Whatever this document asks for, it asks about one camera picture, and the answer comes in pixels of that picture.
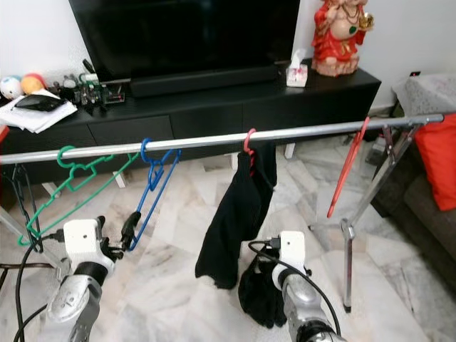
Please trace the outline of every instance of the tissue box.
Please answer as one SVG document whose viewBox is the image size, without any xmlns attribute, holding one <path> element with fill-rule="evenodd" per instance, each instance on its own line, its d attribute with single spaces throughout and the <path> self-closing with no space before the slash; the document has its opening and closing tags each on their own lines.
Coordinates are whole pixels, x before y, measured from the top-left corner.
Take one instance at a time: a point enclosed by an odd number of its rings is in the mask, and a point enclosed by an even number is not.
<svg viewBox="0 0 456 342">
<path fill-rule="evenodd" d="M 286 69 L 286 86 L 304 88 L 307 83 L 307 65 Z"/>
</svg>

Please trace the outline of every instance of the ball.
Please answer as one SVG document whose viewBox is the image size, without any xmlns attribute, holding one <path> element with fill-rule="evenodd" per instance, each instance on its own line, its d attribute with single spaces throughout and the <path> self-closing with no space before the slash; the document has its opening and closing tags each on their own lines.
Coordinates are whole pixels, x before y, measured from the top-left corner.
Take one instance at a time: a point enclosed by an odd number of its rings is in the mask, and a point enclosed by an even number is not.
<svg viewBox="0 0 456 342">
<path fill-rule="evenodd" d="M 14 100 L 23 95 L 21 81 L 14 76 L 2 78 L 0 81 L 0 93 L 8 100 Z"/>
<path fill-rule="evenodd" d="M 34 91 L 44 89 L 46 87 L 43 78 L 36 73 L 28 73 L 22 78 L 22 90 L 25 94 L 30 95 Z"/>
</svg>

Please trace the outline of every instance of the white ball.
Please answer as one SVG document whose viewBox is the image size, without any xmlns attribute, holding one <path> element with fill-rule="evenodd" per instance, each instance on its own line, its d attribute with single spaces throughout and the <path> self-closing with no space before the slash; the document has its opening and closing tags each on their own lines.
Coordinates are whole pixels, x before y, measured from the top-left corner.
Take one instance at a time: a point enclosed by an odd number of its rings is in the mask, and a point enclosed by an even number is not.
<svg viewBox="0 0 456 342">
<path fill-rule="evenodd" d="M 15 77 L 5 77 L 0 81 L 0 93 L 8 100 L 23 95 L 21 81 Z"/>
</svg>

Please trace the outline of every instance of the black tv cabinet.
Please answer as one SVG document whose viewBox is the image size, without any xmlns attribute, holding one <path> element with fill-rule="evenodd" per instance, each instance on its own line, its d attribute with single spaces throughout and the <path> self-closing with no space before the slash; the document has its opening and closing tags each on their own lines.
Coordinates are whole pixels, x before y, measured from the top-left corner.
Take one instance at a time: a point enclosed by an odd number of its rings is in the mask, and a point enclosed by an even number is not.
<svg viewBox="0 0 456 342">
<path fill-rule="evenodd" d="M 40 134 L 12 128 L 1 153 L 57 150 L 66 145 L 88 147 L 139 143 L 144 138 L 169 140 L 223 135 L 257 130 L 275 130 L 364 120 L 380 87 L 380 81 L 363 70 L 353 75 L 329 78 L 310 70 L 306 88 L 287 88 L 284 71 L 273 82 L 236 85 L 228 88 L 150 98 L 127 96 L 125 103 L 112 105 L 107 113 L 74 115 Z M 197 147 L 183 151 L 182 159 L 235 152 L 238 145 Z M 126 161 L 117 156 L 100 167 L 114 171 Z M 137 160 L 132 167 L 144 167 Z M 68 171 L 56 162 L 27 164 L 33 183 L 64 180 Z M 2 171 L 8 172 L 10 165 Z"/>
</svg>

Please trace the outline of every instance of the metal rail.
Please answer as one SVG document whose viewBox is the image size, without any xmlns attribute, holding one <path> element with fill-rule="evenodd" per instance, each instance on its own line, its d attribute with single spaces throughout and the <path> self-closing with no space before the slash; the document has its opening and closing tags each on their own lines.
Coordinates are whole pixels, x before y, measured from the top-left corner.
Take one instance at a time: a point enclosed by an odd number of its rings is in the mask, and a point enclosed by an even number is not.
<svg viewBox="0 0 456 342">
<path fill-rule="evenodd" d="M 367 129 L 376 130 L 388 127 L 412 127 L 414 125 L 426 125 L 428 123 L 441 123 L 443 115 L 420 115 L 411 118 L 396 118 L 396 119 L 381 119 L 372 120 Z M 268 130 L 264 132 L 254 133 L 250 140 L 282 140 L 289 138 L 313 137 L 317 135 L 330 135 L 336 133 L 350 133 L 361 129 L 363 121 L 353 123 L 336 123 L 331 125 L 308 126 L 302 128 L 289 128 L 285 130 Z M 149 142 L 146 145 L 147 151 L 169 150 L 171 148 L 190 148 L 203 147 L 213 145 L 226 145 L 230 143 L 240 143 L 247 137 L 246 133 L 217 135 L 212 137 L 190 138 L 164 140 L 157 142 Z M 62 155 L 62 159 L 82 158 L 82 157 L 99 157 L 102 155 L 122 155 L 126 153 L 136 153 L 141 150 L 141 143 L 124 144 L 124 145 L 107 145 L 96 147 L 82 147 L 69 150 Z M 26 162 L 43 162 L 56 160 L 58 150 L 18 153 L 10 155 L 2 155 L 0 157 L 1 165 L 26 163 Z"/>
</svg>

